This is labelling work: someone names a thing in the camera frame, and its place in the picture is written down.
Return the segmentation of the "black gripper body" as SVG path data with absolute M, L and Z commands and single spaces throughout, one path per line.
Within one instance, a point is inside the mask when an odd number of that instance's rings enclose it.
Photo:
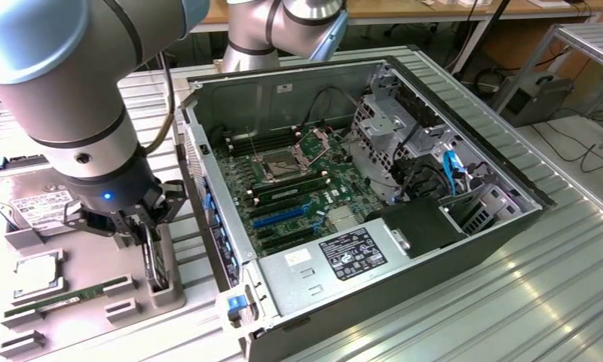
M 123 165 L 106 175 L 60 177 L 83 208 L 102 216 L 134 211 L 139 204 L 151 207 L 162 195 L 159 180 L 150 170 L 143 152 L 134 152 Z

